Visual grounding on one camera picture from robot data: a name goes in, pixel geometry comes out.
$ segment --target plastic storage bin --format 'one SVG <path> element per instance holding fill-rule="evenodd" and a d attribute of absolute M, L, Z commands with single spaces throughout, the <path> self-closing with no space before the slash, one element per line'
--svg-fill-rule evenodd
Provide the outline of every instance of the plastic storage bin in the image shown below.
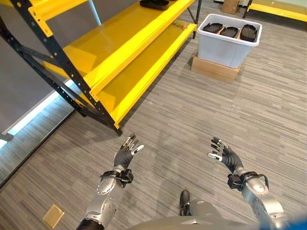
<path fill-rule="evenodd" d="M 239 32 L 245 24 L 250 24 L 256 28 L 257 37 L 254 42 L 248 42 L 203 31 L 203 27 L 208 23 L 221 23 L 223 27 L 234 26 Z M 259 45 L 261 32 L 262 25 L 259 23 L 211 13 L 197 28 L 197 33 L 200 35 L 198 58 L 237 69 L 252 47 Z"/>

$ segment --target yellow shelf board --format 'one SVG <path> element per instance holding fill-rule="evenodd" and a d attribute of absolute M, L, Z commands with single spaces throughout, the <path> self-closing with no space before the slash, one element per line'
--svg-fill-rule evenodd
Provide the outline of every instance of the yellow shelf board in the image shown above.
<path fill-rule="evenodd" d="M 13 6 L 10 0 L 0 0 L 0 5 Z"/>
<path fill-rule="evenodd" d="M 248 10 L 271 13 L 307 22 L 306 7 L 274 0 L 253 0 Z"/>
<path fill-rule="evenodd" d="M 88 0 L 30 0 L 32 7 L 28 10 L 45 35 L 50 37 L 53 33 L 46 21 L 86 1 Z"/>
<path fill-rule="evenodd" d="M 189 24 L 185 29 L 170 25 L 97 94 L 115 120 L 115 125 L 119 124 L 195 29 L 195 24 Z"/>
<path fill-rule="evenodd" d="M 166 11 L 137 2 L 63 50 L 90 86 L 100 92 L 195 0 L 170 1 Z"/>

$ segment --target yellow table edge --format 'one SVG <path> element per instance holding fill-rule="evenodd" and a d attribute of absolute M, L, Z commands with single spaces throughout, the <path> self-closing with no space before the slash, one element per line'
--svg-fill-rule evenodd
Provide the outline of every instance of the yellow table edge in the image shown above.
<path fill-rule="evenodd" d="M 307 22 L 307 15 L 306 14 L 287 11 L 287 10 L 284 10 L 284 9 L 275 8 L 275 7 L 271 7 L 271 6 L 252 3 L 248 8 L 248 11 L 249 10 L 271 13 L 271 14 L 275 14 L 275 15 L 279 15 L 279 16 L 283 16 L 283 17 L 292 18 L 292 19 Z"/>

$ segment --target metal shelving unit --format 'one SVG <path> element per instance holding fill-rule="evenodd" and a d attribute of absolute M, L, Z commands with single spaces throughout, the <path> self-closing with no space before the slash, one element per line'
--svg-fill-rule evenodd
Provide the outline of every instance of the metal shelving unit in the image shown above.
<path fill-rule="evenodd" d="M 47 20 L 87 0 L 0 0 L 14 6 L 50 56 L 27 48 L 6 28 L 0 35 L 77 112 L 121 134 L 120 122 L 158 76 L 198 23 L 189 6 L 195 0 L 170 1 L 166 11 L 135 3 L 68 46 L 61 48 Z M 188 9 L 194 23 L 176 18 Z M 80 95 L 54 74 L 73 80 Z"/>

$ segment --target cardboard box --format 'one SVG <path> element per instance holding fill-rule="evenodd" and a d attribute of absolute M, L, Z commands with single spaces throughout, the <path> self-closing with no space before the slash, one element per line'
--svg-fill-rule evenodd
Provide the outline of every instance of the cardboard box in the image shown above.
<path fill-rule="evenodd" d="M 219 81 L 232 83 L 239 74 L 241 66 L 237 69 L 232 69 L 227 66 L 222 66 L 213 62 L 199 59 L 197 54 L 193 58 L 191 71 L 201 73 L 207 77 L 217 79 Z"/>
<path fill-rule="evenodd" d="M 225 0 L 222 7 L 222 12 L 235 14 L 240 0 Z"/>

